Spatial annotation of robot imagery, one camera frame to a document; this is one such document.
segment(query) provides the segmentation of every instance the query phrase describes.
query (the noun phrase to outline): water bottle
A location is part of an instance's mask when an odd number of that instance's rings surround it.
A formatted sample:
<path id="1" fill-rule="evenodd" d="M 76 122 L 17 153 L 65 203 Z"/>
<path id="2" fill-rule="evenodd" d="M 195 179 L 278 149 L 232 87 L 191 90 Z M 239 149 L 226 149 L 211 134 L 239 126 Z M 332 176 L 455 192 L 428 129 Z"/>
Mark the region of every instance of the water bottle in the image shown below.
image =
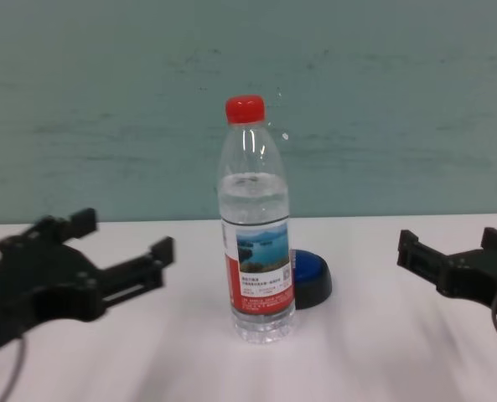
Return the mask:
<path id="1" fill-rule="evenodd" d="M 217 188 L 231 310 L 243 339 L 269 343 L 291 331 L 295 311 L 287 182 L 263 99 L 230 98 L 225 113 Z"/>

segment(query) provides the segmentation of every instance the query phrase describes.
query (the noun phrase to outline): painted wall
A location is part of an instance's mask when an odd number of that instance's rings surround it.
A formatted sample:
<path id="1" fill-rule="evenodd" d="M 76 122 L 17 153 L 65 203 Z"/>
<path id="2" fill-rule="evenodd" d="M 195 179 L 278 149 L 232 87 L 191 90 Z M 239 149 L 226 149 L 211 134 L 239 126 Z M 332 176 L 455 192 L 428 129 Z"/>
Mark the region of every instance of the painted wall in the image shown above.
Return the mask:
<path id="1" fill-rule="evenodd" d="M 0 0 L 0 222 L 216 217 L 246 92 L 293 215 L 497 212 L 497 0 Z"/>

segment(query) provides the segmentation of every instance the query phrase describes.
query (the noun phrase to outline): bottle label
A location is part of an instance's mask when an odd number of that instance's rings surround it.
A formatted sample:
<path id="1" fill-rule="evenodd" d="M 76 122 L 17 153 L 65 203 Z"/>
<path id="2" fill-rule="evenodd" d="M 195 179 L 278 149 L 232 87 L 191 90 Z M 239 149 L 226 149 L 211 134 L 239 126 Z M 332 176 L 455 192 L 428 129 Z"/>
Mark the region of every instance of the bottle label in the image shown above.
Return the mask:
<path id="1" fill-rule="evenodd" d="M 239 225 L 222 220 L 230 301 L 248 314 L 280 312 L 293 301 L 287 218 Z"/>

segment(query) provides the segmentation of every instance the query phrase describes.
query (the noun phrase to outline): water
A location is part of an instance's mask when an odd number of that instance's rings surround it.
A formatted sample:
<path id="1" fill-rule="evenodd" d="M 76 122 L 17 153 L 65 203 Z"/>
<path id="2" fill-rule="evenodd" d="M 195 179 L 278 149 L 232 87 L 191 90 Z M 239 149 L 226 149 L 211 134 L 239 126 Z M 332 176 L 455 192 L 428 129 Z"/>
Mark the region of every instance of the water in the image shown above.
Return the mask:
<path id="1" fill-rule="evenodd" d="M 237 173 L 222 178 L 219 188 L 220 214 L 234 224 L 265 224 L 289 215 L 287 184 L 270 173 Z M 268 253 L 254 253 L 258 261 L 276 259 L 273 253 L 287 248 L 287 234 L 274 236 L 272 241 L 281 247 L 272 247 Z M 253 242 L 253 247 L 266 248 L 264 239 Z M 244 314 L 232 307 L 236 331 L 253 343 L 269 343 L 285 337 L 293 328 L 294 301 L 284 310 L 272 315 Z"/>

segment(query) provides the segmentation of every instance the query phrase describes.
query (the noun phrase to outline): white table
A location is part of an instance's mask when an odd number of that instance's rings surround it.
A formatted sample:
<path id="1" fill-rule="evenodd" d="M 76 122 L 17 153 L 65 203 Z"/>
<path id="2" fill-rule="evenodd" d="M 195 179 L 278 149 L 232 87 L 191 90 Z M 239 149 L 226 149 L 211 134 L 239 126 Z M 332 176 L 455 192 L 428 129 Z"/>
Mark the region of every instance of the white table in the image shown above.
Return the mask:
<path id="1" fill-rule="evenodd" d="M 28 333 L 15 402 L 497 402 L 497 335 L 489 310 L 438 295 L 396 266 L 400 229 L 443 252 L 479 247 L 497 215 L 293 219 L 293 248 L 329 263 L 333 295 L 298 313 L 266 346 L 230 325 L 217 221 L 103 224 L 73 245 L 100 266 L 171 235 L 167 287 L 98 322 Z M 20 226 L 0 225 L 0 238 Z M 0 390 L 15 345 L 0 351 Z"/>

